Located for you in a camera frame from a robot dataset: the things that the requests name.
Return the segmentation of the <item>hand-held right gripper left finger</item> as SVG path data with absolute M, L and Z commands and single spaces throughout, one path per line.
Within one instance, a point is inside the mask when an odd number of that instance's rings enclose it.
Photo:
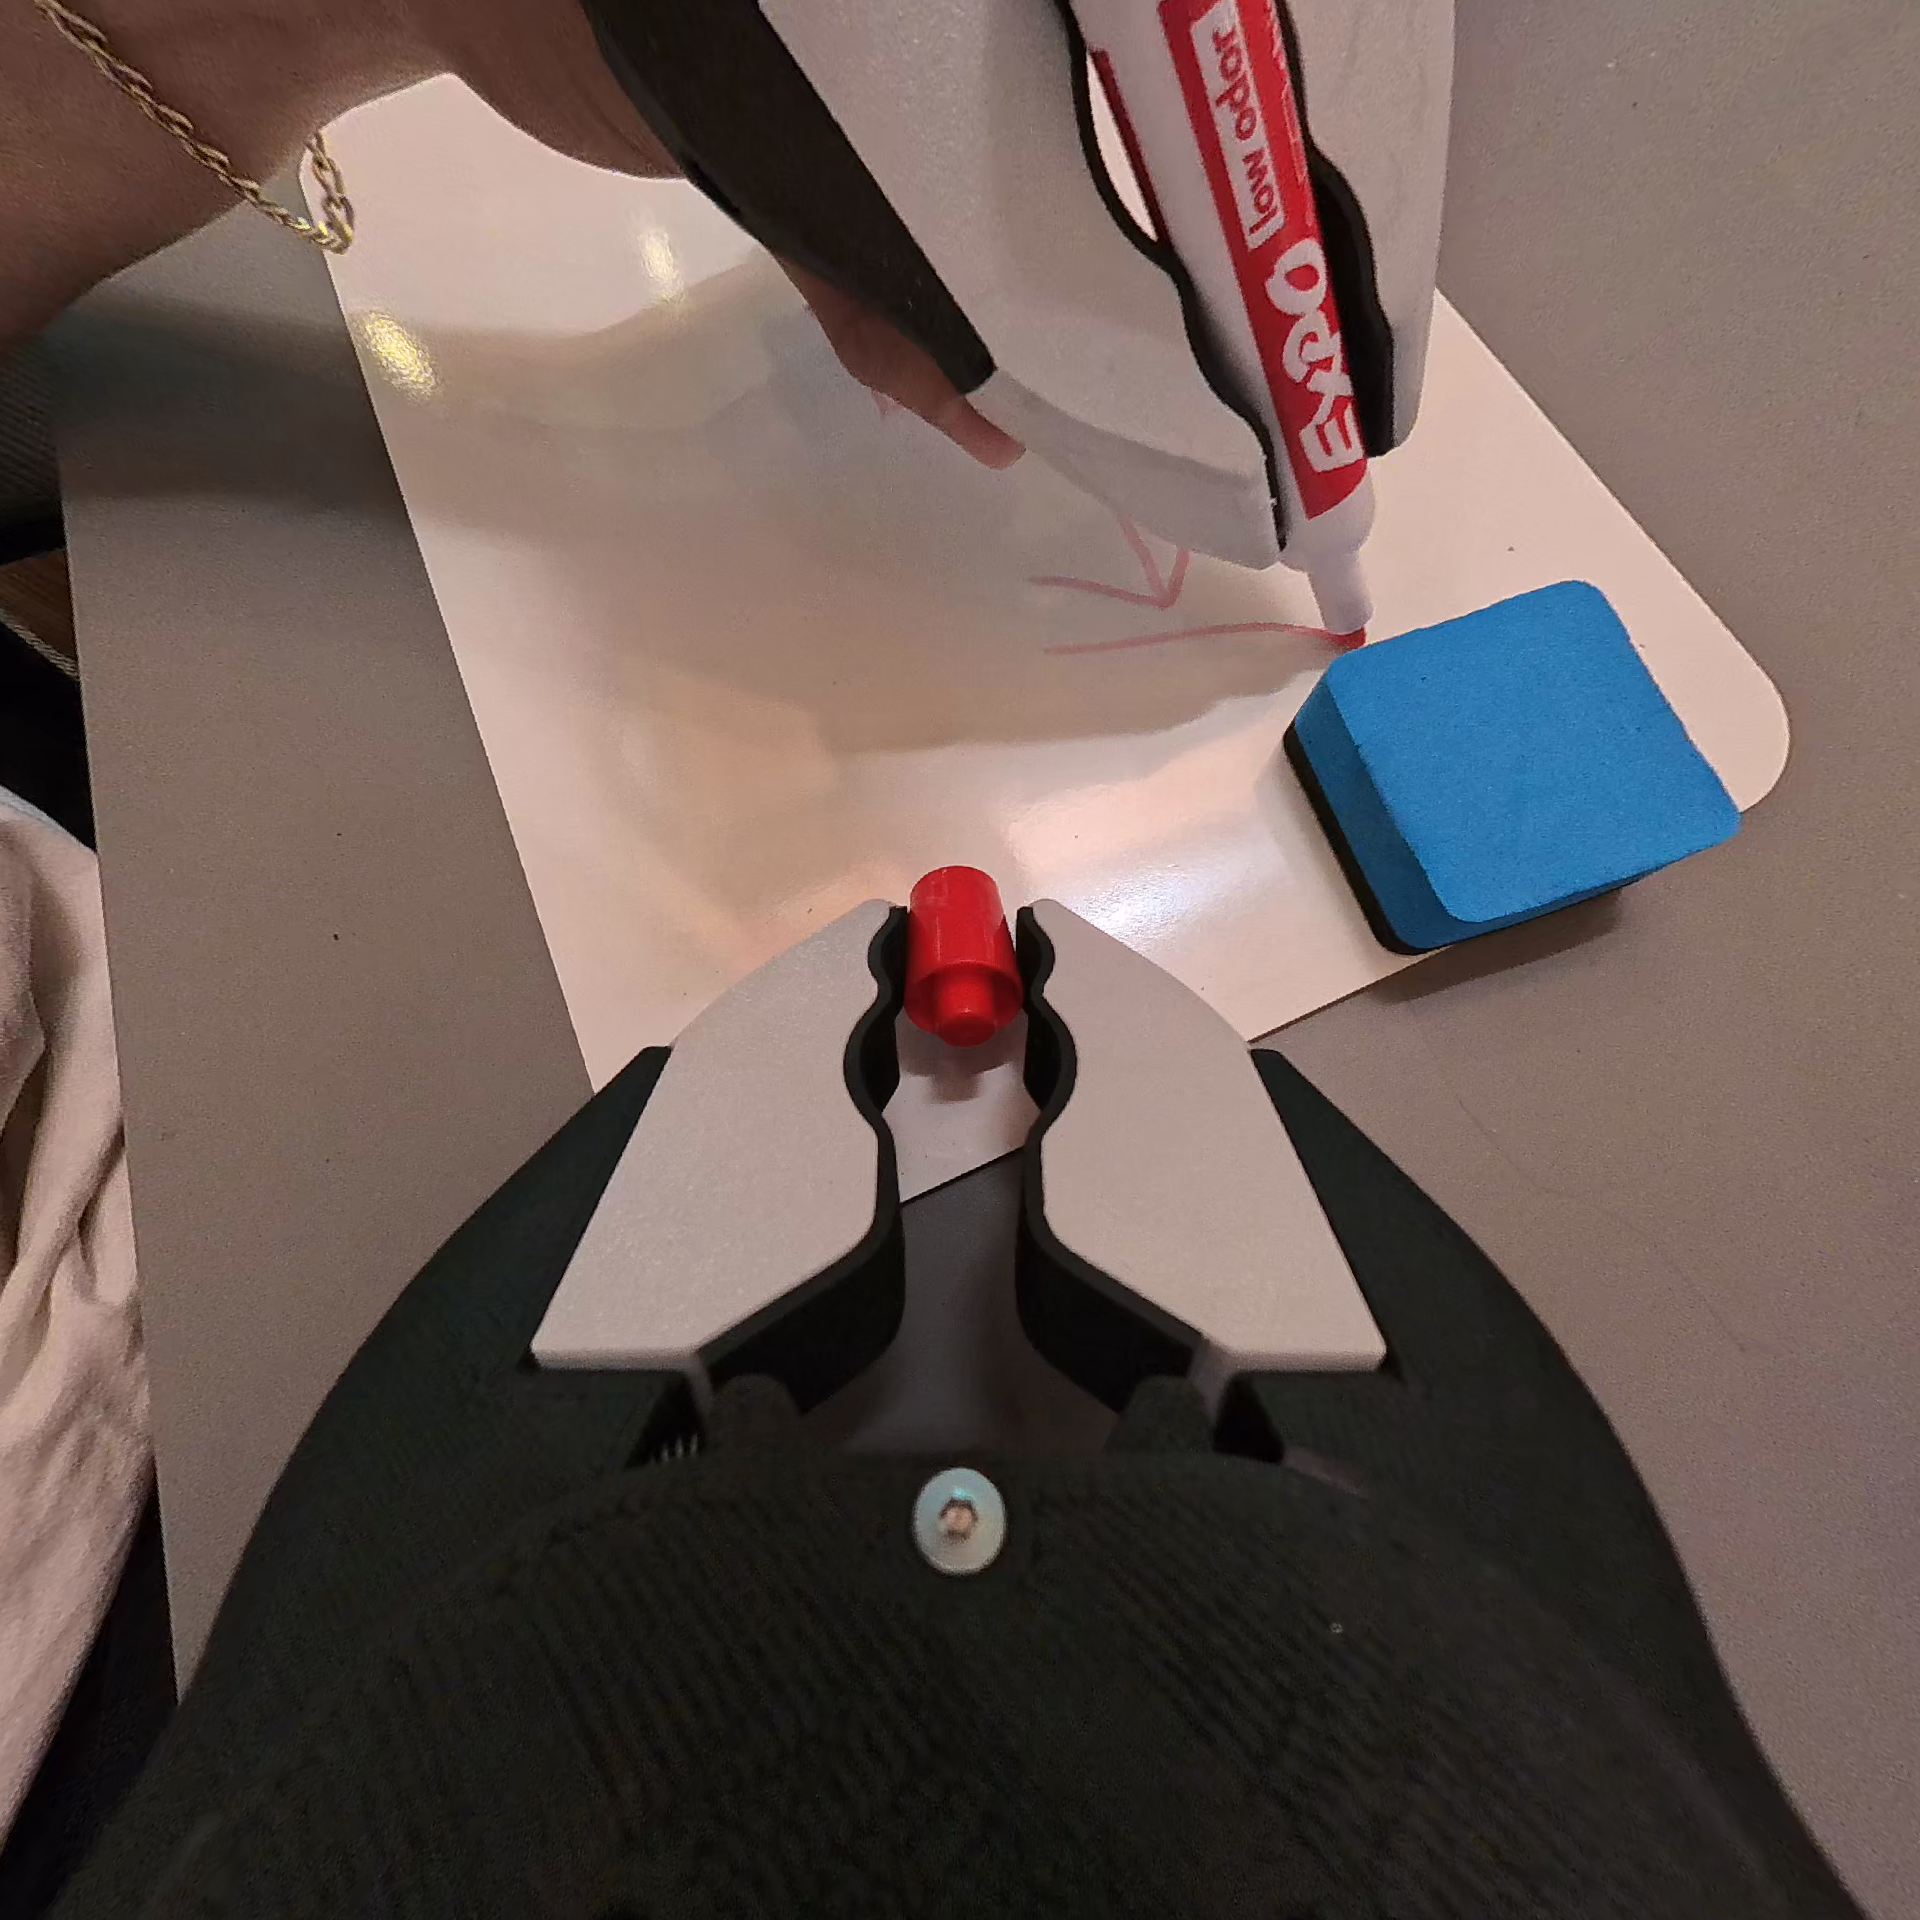
M 663 1057 L 534 1338 L 548 1375 L 745 1376 L 812 1410 L 887 1352 L 905 1235 L 905 909 L 866 901 L 738 980 Z

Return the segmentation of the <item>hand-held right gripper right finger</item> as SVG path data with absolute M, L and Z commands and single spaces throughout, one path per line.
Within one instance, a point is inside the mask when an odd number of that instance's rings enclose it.
M 1388 1359 L 1250 1044 L 1177 976 L 1067 905 L 1017 914 L 1024 1085 L 1017 1314 L 1098 1404 Z

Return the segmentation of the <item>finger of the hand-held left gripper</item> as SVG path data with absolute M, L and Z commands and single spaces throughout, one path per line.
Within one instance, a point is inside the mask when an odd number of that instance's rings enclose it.
M 762 12 L 983 343 L 972 405 L 1143 531 L 1279 565 L 1263 441 L 1210 386 L 1175 279 L 1098 191 L 1062 10 Z
M 1456 8 L 1294 3 L 1288 53 L 1369 453 L 1420 415 L 1449 168 Z

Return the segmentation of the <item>red dry-erase marker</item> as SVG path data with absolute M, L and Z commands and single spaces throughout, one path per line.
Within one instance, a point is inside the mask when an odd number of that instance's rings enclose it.
M 1377 501 L 1282 4 L 1072 3 L 1200 354 L 1255 428 L 1280 560 L 1336 644 L 1368 640 Z

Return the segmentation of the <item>red marker cap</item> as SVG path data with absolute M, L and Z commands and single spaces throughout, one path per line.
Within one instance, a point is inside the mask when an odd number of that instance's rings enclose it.
M 993 875 L 942 866 L 907 901 L 903 1013 L 935 1041 L 972 1050 L 1024 1010 L 1016 936 Z

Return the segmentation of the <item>white whiteboard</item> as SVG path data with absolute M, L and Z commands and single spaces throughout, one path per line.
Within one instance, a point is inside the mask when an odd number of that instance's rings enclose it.
M 331 264 L 593 1083 L 951 863 L 1246 1041 L 1407 968 L 1282 754 L 1306 583 L 985 472 L 684 183 L 458 80 L 328 130 Z

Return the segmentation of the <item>blue whiteboard eraser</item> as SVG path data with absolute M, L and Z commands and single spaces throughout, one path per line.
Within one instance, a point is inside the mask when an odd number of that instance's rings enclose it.
M 1369 930 L 1407 956 L 1610 896 L 1742 823 L 1594 583 L 1366 642 L 1282 749 Z

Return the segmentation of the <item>person's left hand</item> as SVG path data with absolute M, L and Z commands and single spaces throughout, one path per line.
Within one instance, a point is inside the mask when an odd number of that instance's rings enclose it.
M 576 3 L 291 4 L 323 51 L 318 130 L 350 108 L 452 75 L 548 152 L 636 179 L 684 176 L 616 80 Z M 1022 447 L 994 428 L 934 360 L 850 296 L 783 264 L 844 368 L 991 469 Z

